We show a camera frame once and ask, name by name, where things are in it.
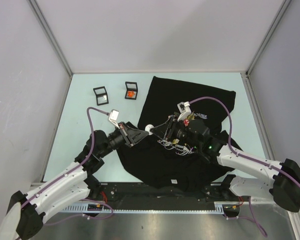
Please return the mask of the red leaf brooch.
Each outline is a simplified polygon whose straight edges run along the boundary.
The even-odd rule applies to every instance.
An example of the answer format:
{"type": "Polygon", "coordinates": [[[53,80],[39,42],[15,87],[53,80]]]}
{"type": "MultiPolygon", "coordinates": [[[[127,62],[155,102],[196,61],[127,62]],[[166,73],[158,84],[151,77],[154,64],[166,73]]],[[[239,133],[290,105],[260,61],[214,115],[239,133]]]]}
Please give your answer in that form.
{"type": "Polygon", "coordinates": [[[128,91],[127,92],[127,97],[128,98],[134,98],[134,96],[135,96],[135,92],[134,91],[128,91]]]}

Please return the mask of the round pink brooch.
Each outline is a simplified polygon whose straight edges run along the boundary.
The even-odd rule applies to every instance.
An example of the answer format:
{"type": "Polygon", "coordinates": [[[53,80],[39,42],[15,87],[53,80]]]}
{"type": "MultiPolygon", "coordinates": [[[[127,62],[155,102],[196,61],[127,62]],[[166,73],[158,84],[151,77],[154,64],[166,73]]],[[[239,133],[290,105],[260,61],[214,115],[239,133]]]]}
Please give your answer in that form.
{"type": "Polygon", "coordinates": [[[145,127],[145,131],[149,133],[149,135],[152,135],[152,129],[154,128],[154,126],[152,124],[148,124],[146,127],[145,127]]]}

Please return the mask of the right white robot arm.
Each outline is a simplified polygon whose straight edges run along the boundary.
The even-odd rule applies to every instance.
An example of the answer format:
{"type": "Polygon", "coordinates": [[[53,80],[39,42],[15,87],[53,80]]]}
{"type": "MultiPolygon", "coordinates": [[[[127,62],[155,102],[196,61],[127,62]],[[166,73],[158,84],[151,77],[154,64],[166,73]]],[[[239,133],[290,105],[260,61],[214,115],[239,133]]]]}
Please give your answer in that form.
{"type": "Polygon", "coordinates": [[[232,178],[221,186],[221,197],[227,201],[236,196],[266,198],[281,208],[297,213],[300,210],[300,166],[291,159],[284,162],[260,158],[232,147],[230,143],[210,134],[202,120],[184,123],[176,116],[159,126],[147,125],[146,130],[161,140],[178,139],[196,149],[211,164],[230,167],[252,176],[232,178]]]}

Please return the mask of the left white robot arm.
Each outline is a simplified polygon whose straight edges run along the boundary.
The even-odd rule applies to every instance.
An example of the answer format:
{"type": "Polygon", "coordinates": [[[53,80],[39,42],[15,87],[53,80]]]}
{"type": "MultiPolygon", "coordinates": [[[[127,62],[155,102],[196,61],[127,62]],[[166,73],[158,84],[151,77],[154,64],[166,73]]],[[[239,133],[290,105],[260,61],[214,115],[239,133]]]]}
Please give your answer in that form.
{"type": "Polygon", "coordinates": [[[65,207],[98,198],[100,184],[93,174],[104,164],[103,157],[120,147],[133,147],[148,135],[151,129],[132,128],[124,122],[111,134],[92,131],[82,152],[65,170],[27,193],[18,190],[10,197],[0,225],[0,240],[28,240],[65,207]]]}

